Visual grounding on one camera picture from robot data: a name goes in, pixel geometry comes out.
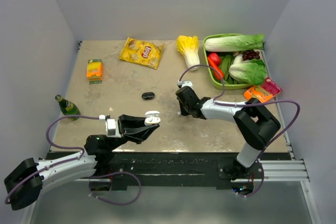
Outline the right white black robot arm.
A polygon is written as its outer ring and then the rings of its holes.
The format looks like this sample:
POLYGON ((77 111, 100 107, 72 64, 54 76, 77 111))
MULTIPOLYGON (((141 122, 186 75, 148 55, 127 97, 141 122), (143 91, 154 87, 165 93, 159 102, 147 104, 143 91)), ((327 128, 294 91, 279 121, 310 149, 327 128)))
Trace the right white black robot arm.
POLYGON ((236 123, 245 144, 224 171, 232 180, 250 175, 253 164, 280 130, 279 121, 255 98, 247 102, 223 103, 209 97, 200 99, 189 84, 179 84, 178 88, 175 94, 182 116, 191 115, 196 119, 236 123))

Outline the white earbud charging case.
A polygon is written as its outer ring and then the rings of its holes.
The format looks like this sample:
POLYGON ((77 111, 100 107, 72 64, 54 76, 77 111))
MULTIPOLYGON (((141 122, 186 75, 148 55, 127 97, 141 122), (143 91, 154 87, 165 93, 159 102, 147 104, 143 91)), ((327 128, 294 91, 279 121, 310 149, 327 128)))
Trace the white earbud charging case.
POLYGON ((159 111, 147 111, 145 113, 144 124, 146 126, 159 124, 161 122, 159 111))

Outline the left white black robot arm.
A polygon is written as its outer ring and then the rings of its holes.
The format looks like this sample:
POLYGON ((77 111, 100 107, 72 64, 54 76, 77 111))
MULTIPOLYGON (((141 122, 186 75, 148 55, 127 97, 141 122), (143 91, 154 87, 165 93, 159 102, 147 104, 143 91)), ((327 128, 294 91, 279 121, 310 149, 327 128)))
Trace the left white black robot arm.
POLYGON ((5 179, 5 204, 13 210, 34 203, 40 193, 80 178, 103 178, 115 156, 114 150, 127 142, 141 144, 160 126, 159 111, 148 111, 144 117, 121 115, 117 120, 109 115, 94 117, 104 121, 106 134, 90 135, 84 147, 76 146, 75 153, 57 159, 28 158, 22 161, 5 179))

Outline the black earbud charging case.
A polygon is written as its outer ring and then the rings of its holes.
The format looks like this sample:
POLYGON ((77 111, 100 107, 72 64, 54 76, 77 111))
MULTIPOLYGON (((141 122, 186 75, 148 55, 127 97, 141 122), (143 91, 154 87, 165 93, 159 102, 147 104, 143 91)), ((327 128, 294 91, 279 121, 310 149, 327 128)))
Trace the black earbud charging case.
POLYGON ((145 92, 142 93, 141 97, 143 100, 152 100, 155 98, 155 94, 154 92, 145 92))

